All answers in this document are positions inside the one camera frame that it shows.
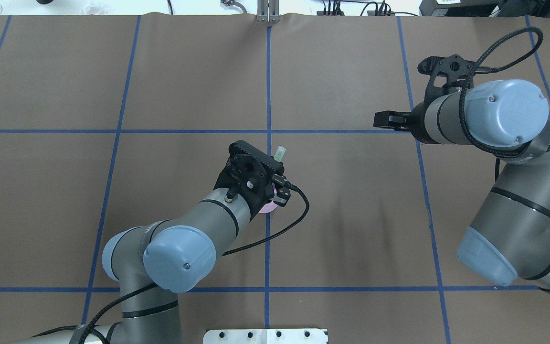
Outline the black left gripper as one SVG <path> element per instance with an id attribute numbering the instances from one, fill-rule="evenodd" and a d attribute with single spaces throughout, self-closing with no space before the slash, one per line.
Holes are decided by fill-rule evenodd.
<path id="1" fill-rule="evenodd" d="M 229 145 L 229 158 L 218 175 L 214 189 L 231 190 L 241 196 L 251 211 L 260 211 L 273 198 L 273 203 L 285 207 L 292 190 L 289 185 L 273 185 L 274 176 L 285 172 L 283 163 L 276 161 L 250 143 L 238 140 Z"/>

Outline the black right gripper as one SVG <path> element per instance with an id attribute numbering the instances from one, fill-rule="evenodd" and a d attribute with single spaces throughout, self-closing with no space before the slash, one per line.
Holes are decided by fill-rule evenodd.
<path id="1" fill-rule="evenodd" d="M 426 57 L 417 66 L 420 74 L 430 77 L 423 102 L 411 112 L 376 112 L 373 127 L 384 130 L 410 130 L 410 126 L 418 126 L 428 107 L 437 98 L 454 93 L 456 88 L 462 87 L 462 82 L 468 78 L 471 68 L 475 65 L 475 61 L 465 60 L 457 54 L 449 57 Z"/>

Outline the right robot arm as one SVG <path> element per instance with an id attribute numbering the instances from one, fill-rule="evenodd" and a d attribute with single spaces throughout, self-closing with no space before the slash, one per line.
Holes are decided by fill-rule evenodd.
<path id="1" fill-rule="evenodd" d="M 430 56 L 418 65 L 429 75 L 425 98 L 410 112 L 377 112 L 373 126 L 408 131 L 426 144 L 470 145 L 472 137 L 506 164 L 456 251 L 460 263 L 507 287 L 532 281 L 550 294 L 550 107 L 537 85 L 496 80 L 469 85 L 471 72 L 487 74 L 458 55 Z"/>

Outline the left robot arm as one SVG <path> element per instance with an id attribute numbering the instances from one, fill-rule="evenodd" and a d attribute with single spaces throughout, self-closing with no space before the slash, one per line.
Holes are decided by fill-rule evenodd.
<path id="1" fill-rule="evenodd" d="M 286 205 L 292 189 L 279 147 L 268 155 L 243 140 L 213 190 L 179 218 L 127 229 L 112 237 L 101 264 L 119 283 L 120 298 L 87 324 L 64 326 L 25 344 L 180 344 L 178 296 L 208 276 L 216 262 L 267 204 Z"/>

